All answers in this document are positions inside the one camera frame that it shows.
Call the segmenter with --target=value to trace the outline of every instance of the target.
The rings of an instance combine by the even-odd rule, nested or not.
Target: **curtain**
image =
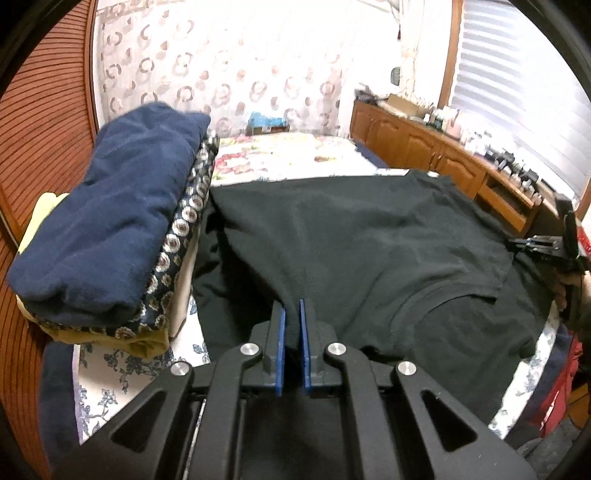
[[[400,88],[402,93],[414,97],[416,82],[415,61],[423,30],[425,0],[400,0],[400,40],[402,65],[400,66]]]
[[[105,119],[161,100],[208,113],[221,137],[243,133],[253,112],[286,118],[293,131],[348,131],[340,98],[353,95],[348,72],[372,34],[363,12],[373,10],[356,0],[129,0],[101,9]]]
[[[515,156],[555,189],[582,195],[591,173],[591,102],[556,48],[511,3],[465,1],[450,105],[504,134]]]

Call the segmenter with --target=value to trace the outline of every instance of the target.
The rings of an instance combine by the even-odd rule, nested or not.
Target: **folded navy towel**
[[[84,181],[8,273],[29,312],[74,327],[136,314],[209,122],[149,103],[100,130]]]

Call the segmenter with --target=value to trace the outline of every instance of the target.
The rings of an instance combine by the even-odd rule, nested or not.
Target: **white floral sheet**
[[[344,138],[283,133],[223,139],[212,187],[257,180],[401,176],[407,171],[376,168]],[[96,432],[171,363],[183,359],[196,367],[209,362],[197,311],[191,297],[182,330],[171,341],[170,349],[151,361],[100,345],[84,344],[74,349],[72,367],[80,442]],[[500,438],[515,424],[538,384],[557,329],[558,315],[553,306],[535,355],[520,362],[501,408],[489,425]]]

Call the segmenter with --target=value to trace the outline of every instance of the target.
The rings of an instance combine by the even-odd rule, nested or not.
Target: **wooden wardrobe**
[[[95,0],[80,1],[36,46],[0,99],[0,401],[25,460],[43,479],[49,471],[37,390],[47,338],[23,318],[5,277],[39,195],[72,189],[90,160],[95,12]]]

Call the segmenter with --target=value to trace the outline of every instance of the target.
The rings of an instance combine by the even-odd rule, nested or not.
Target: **yellow cloth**
[[[21,254],[35,237],[35,233],[43,220],[51,213],[51,211],[68,196],[63,193],[56,196],[54,193],[44,193],[39,197],[35,208],[33,209],[33,216],[31,222],[27,227],[27,231],[22,237],[22,241],[18,247],[18,253]],[[82,332],[81,330],[61,330],[57,326],[52,327],[48,322],[38,322],[37,319],[31,315],[21,299],[17,295],[17,305],[23,316],[39,325],[41,330],[48,334],[54,340],[59,340],[64,343],[86,343],[96,342],[110,348],[118,348],[131,353],[131,355],[140,356],[142,358],[153,358],[161,355],[168,350],[168,325],[165,325],[161,330],[148,330],[139,332],[133,338],[115,338],[104,335],[100,332]]]

